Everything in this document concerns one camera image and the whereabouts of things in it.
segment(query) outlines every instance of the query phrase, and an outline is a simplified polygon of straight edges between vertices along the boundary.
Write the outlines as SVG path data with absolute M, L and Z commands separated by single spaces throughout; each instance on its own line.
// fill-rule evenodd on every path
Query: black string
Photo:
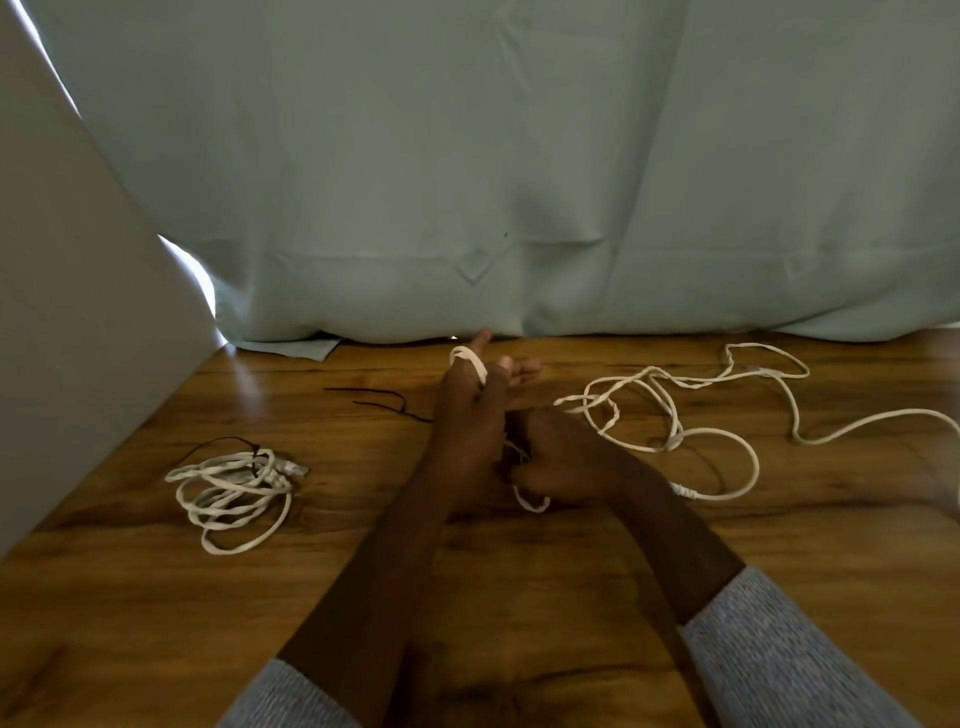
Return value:
M 245 440 L 244 438 L 242 438 L 242 437 L 237 437 L 236 435 L 225 435 L 224 437 L 215 437 L 215 438 L 213 438 L 212 440 L 207 440 L 205 443 L 200 443 L 200 444 L 197 445 L 195 448 L 193 448 L 192 450 L 190 450 L 189 452 L 187 452 L 187 453 L 180 459 L 180 461 L 177 463 L 177 465 L 179 465 L 180 463 L 182 463 L 184 460 L 186 460 L 188 457 L 190 457 L 190 455 L 192 455 L 194 452 L 196 452 L 196 451 L 199 450 L 200 448 L 205 448 L 207 445 L 211 445 L 211 444 L 213 444 L 213 443 L 218 443 L 218 442 L 220 442 L 221 440 L 239 440 L 240 442 L 246 444 L 247 447 L 250 448 L 250 449 L 253 451 L 253 457 L 256 457 L 256 454 L 260 451 L 260 446 L 257 445 L 256 443 L 252 443 L 250 440 Z
M 379 407 L 380 409 L 389 409 L 391 412 L 396 412 L 398 415 L 403 415 L 404 417 L 409 417 L 413 420 L 416 420 L 419 423 L 427 423 L 428 425 L 433 422 L 429 417 L 423 417 L 422 415 L 414 414 L 413 412 L 407 411 L 407 398 L 401 395 L 399 392 L 395 392 L 392 389 L 371 389 L 369 387 L 324 387 L 326 392 L 372 392 L 376 395 L 393 395 L 394 397 L 400 397 L 400 408 L 396 409 L 391 407 L 389 404 L 382 404 L 378 401 L 362 401 L 362 400 L 353 400 L 354 404 L 366 404 L 368 407 Z

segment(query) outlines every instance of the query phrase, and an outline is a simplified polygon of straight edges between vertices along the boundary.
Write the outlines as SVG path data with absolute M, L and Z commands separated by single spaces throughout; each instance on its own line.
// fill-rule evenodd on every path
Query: white cord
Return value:
M 786 357 L 798 367 L 801 371 L 798 374 L 788 374 L 787 372 L 781 372 L 776 369 L 766 369 L 764 367 L 752 367 L 744 372 L 733 373 L 733 368 L 735 362 L 733 361 L 733 350 L 734 349 L 766 349 L 770 352 L 775 352 L 781 356 Z M 466 347 L 457 347 L 450 353 L 450 360 L 452 363 L 453 358 L 457 356 L 460 358 L 467 359 L 470 361 L 477 370 L 477 374 L 480 376 L 480 381 L 484 382 L 486 380 L 486 369 L 483 369 L 483 362 L 481 362 L 476 354 Z M 769 344 L 758 344 L 758 343 L 747 343 L 747 344 L 728 344 L 724 347 L 724 363 L 726 364 L 725 369 L 717 376 L 674 376 L 669 372 L 666 372 L 660 367 L 650 366 L 644 369 L 643 371 L 632 375 L 632 376 L 601 376 L 598 379 L 595 379 L 584 389 L 582 395 L 571 395 L 569 397 L 561 397 L 554 402 L 555 405 L 563 404 L 568 401 L 578 401 L 580 402 L 579 407 L 574 407 L 571 410 L 568 410 L 571 413 L 580 413 L 582 412 L 584 417 L 587 418 L 587 422 L 590 424 L 593 429 L 597 431 L 599 435 L 606 438 L 612 443 L 616 443 L 622 448 L 636 450 L 638 452 L 668 452 L 676 448 L 684 438 L 690 435 L 719 435 L 721 437 L 728 437 L 731 440 L 739 443 L 747 451 L 747 454 L 750 456 L 750 461 L 753 466 L 753 474 L 747 480 L 746 484 L 743 487 L 739 488 L 732 493 L 725 493 L 717 496 L 712 496 L 709 494 L 699 493 L 691 488 L 686 488 L 679 483 L 671 482 L 670 485 L 673 488 L 674 492 L 680 496 L 688 498 L 696 498 L 700 500 L 733 500 L 734 498 L 740 497 L 748 493 L 755 485 L 757 480 L 760 477 L 760 461 L 756 457 L 756 451 L 751 447 L 750 443 L 744 440 L 742 437 L 737 435 L 734 432 L 729 432 L 725 429 L 718 429 L 716 427 L 692 427 L 691 429 L 684 429 L 683 425 L 680 422 L 680 415 L 677 412 L 677 405 L 673 401 L 673 398 L 667 393 L 663 388 L 663 385 L 660 384 L 661 380 L 671 381 L 679 387 L 684 389 L 702 389 L 703 387 L 709 387 L 711 384 L 716 384 L 723 381 L 734 381 L 735 379 L 743 379 L 748 376 L 765 376 L 767 378 L 773 379 L 780 387 L 783 389 L 783 392 L 787 396 L 787 400 L 790 402 L 790 412 L 793 418 L 792 425 L 790 427 L 790 436 L 793 441 L 799 445 L 823 445 L 828 443 L 831 440 L 836 440 L 838 437 L 846 435 L 848 432 L 857 429 L 863 425 L 868 425 L 869 423 L 879 422 L 880 420 L 889 420 L 893 417 L 904 417 L 907 415 L 927 415 L 929 417 L 935 417 L 938 420 L 943 420 L 945 423 L 950 425 L 953 428 L 953 431 L 956 432 L 957 436 L 960 436 L 960 425 L 957 424 L 952 418 L 945 415 L 943 412 L 937 412 L 933 409 L 897 409 L 890 412 L 880 412 L 869 417 L 864 417 L 861 420 L 857 420 L 854 423 L 841 427 L 830 435 L 825 437 L 820 437 L 814 440 L 808 440 L 800 434 L 800 409 L 797 406 L 797 400 L 793 396 L 793 392 L 790 391 L 790 387 L 787 386 L 787 379 L 805 379 L 810 376 L 810 369 L 807 367 L 800 359 L 792 354 L 785 352 L 782 349 L 777 347 L 770 346 Z M 609 382 L 610 386 L 607 391 L 601 395 L 593 395 L 590 393 L 590 390 L 597 384 L 604 382 Z M 616 425 L 617 421 L 620 419 L 620 408 L 616 405 L 616 402 L 613 401 L 612 395 L 618 389 L 621 389 L 628 384 L 635 384 L 641 389 L 645 390 L 654 401 L 660 406 L 663 412 L 670 418 L 670 432 L 667 435 L 666 442 L 659 448 L 647 447 L 643 445 L 633 445 L 631 443 L 625 443 L 622 440 L 617 440 L 612 435 L 608 434 L 608 430 L 611 427 Z M 598 425 L 590 414 L 590 409 L 593 407 L 599 406 L 607 402 L 613 410 L 612 416 L 606 421 L 603 426 Z M 957 492 L 957 502 L 960 504 L 960 489 Z
M 450 352 L 450 364 L 452 365 L 456 359 L 466 359 L 470 364 L 473 365 L 473 368 L 477 371 L 477 378 L 480 379 L 480 386 L 483 386 L 487 383 L 487 367 L 484 366 L 484 363 L 480 360 L 480 357 L 473 353 L 473 349 L 469 349 L 468 347 L 454 347 Z M 523 449 L 510 442 L 506 435 L 503 436 L 503 444 L 520 456 L 521 463 L 525 463 L 530 459 L 530 456 L 524 452 Z M 529 500 L 523 497 L 516 485 L 513 486 L 513 488 L 516 502 L 523 506 L 524 510 L 530 511 L 531 513 L 543 513 L 543 511 L 550 507 L 550 498 L 545 497 L 543 499 L 543 503 L 540 505 L 533 505 Z
M 269 539 L 280 528 L 280 524 L 290 512 L 290 503 L 293 500 L 293 487 L 286 475 L 306 473 L 304 466 L 276 457 L 271 449 L 261 449 L 256 455 L 252 452 L 237 452 L 233 455 L 211 457 L 200 465 L 185 465 L 170 471 L 166 481 L 182 481 L 177 488 L 177 503 L 186 511 L 190 522 L 204 530 L 200 543 L 206 552 L 225 555 L 249 551 Z M 188 500 L 185 495 L 186 488 L 197 478 L 205 480 L 211 487 Z M 246 494 L 258 498 L 250 503 L 231 505 Z M 247 525 L 262 515 L 277 496 L 283 496 L 283 510 L 264 533 L 237 548 L 220 548 L 210 542 L 210 531 L 229 531 Z

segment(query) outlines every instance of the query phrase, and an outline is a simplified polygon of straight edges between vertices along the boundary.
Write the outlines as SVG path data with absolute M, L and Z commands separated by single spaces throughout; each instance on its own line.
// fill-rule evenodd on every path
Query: knit sweater sleeve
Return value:
M 220 718 L 217 728 L 361 728 L 282 660 L 271 660 Z
M 920 725 L 759 570 L 742 571 L 681 634 L 729 728 Z

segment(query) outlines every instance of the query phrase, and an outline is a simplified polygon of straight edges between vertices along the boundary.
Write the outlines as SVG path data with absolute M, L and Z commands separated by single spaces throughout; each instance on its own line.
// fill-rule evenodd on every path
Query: fabric backdrop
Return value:
M 233 341 L 960 319 L 956 0 L 26 5 Z

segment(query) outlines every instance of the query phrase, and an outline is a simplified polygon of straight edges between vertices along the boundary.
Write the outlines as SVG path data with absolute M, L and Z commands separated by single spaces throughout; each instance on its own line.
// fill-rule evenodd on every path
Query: wooden surface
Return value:
M 526 340 L 492 354 L 542 357 L 541 380 L 517 403 L 549 403 L 651 363 L 714 372 L 731 340 Z M 882 345 L 761 340 L 813 369 L 794 386 L 806 433 L 901 407 L 960 414 L 960 331 Z M 427 437 L 428 425 L 324 387 L 399 390 L 425 414 L 448 348 L 342 346 L 322 364 L 214 355 L 0 565 L 0 724 L 212 725 L 333 580 Z M 900 419 L 801 448 L 786 437 L 773 382 L 676 399 L 685 425 L 731 429 L 760 457 L 753 492 L 698 506 L 721 535 L 917 718 L 960 723 L 960 447 L 948 428 Z M 651 402 L 632 392 L 618 401 L 621 437 L 662 435 Z M 195 444 L 229 434 L 285 450 L 311 472 L 272 539 L 214 557 L 162 478 Z M 714 492 L 749 472 L 737 445 L 715 438 L 655 462 Z M 434 572 L 395 723 L 703 724 L 702 688 L 662 596 L 601 510 L 533 516 L 502 489 L 468 494 Z

